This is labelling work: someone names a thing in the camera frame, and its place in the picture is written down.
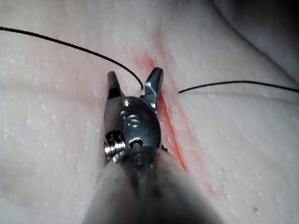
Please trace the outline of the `right arm needle driver jaw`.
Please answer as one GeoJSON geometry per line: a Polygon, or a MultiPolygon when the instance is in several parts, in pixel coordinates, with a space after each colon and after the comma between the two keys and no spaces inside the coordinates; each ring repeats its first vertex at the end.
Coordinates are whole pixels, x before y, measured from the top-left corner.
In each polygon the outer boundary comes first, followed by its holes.
{"type": "Polygon", "coordinates": [[[125,96],[121,90],[117,75],[114,71],[108,72],[107,81],[108,81],[108,96],[107,96],[108,100],[125,96]]]}
{"type": "Polygon", "coordinates": [[[151,107],[155,114],[157,114],[157,104],[161,93],[161,88],[164,79],[164,71],[159,67],[155,67],[149,74],[144,84],[144,95],[141,99],[151,107]]]}

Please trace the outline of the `right arm needle driver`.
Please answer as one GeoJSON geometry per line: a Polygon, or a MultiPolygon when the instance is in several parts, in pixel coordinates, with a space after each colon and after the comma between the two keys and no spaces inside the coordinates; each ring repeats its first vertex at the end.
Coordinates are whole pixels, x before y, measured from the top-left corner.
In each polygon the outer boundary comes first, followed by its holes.
{"type": "Polygon", "coordinates": [[[104,114],[104,153],[116,161],[133,147],[162,145],[161,128],[152,108],[141,98],[110,98],[104,114]]]}

